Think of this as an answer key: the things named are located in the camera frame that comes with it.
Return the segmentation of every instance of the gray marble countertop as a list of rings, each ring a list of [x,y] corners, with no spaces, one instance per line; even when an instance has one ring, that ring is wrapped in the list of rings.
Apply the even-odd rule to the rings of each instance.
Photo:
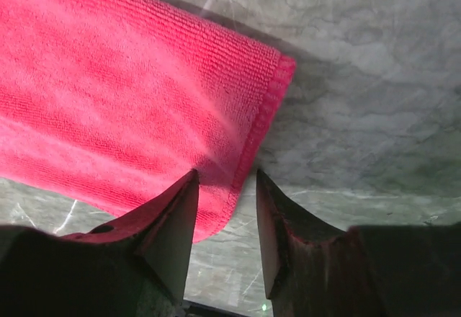
[[[163,0],[272,45],[297,73],[256,158],[325,221],[461,220],[461,0]],[[192,250],[186,298],[271,316],[254,175],[235,215]],[[62,235],[109,220],[66,197],[0,180],[0,221]]]

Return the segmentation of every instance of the red towel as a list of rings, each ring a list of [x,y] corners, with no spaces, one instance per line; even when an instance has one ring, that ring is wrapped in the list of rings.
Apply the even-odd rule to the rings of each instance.
[[[120,216],[196,168],[228,222],[295,69],[157,0],[0,0],[0,175]]]

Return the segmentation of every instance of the towel fold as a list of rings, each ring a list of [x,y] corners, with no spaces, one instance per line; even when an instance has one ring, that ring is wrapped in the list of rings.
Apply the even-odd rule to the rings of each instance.
[[[0,0],[0,175],[120,216],[200,173],[236,206],[293,59],[157,0]]]

